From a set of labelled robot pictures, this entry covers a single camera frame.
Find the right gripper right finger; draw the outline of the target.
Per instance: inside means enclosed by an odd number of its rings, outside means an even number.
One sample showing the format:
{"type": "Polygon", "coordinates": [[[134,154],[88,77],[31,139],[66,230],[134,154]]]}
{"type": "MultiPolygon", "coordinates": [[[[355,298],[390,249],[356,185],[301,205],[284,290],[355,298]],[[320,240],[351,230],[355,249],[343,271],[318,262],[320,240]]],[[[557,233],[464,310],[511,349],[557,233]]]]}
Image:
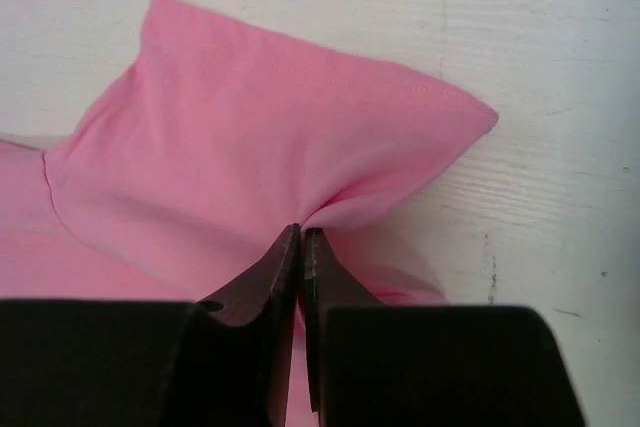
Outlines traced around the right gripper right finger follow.
{"type": "Polygon", "coordinates": [[[308,231],[310,402],[323,426],[582,426],[555,337],[521,306],[390,306],[308,231]]]}

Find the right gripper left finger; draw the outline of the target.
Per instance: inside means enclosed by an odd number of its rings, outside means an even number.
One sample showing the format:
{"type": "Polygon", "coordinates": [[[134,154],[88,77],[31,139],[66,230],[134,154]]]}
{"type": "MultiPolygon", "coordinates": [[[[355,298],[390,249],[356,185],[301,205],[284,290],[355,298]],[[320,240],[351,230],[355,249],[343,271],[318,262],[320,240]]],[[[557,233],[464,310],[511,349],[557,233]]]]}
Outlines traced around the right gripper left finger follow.
{"type": "Polygon", "coordinates": [[[1,304],[5,426],[281,426],[301,230],[197,302],[1,304]]]}

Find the pink t shirt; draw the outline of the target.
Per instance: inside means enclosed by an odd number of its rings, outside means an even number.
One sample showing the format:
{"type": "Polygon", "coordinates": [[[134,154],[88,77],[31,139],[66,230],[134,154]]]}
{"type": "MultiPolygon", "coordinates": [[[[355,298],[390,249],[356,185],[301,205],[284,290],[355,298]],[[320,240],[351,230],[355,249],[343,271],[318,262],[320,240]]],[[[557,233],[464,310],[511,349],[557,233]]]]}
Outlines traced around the pink t shirt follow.
{"type": "Polygon", "coordinates": [[[1,294],[201,299],[290,224],[383,218],[497,120],[402,65],[152,0],[69,137],[2,143],[1,294]]]}

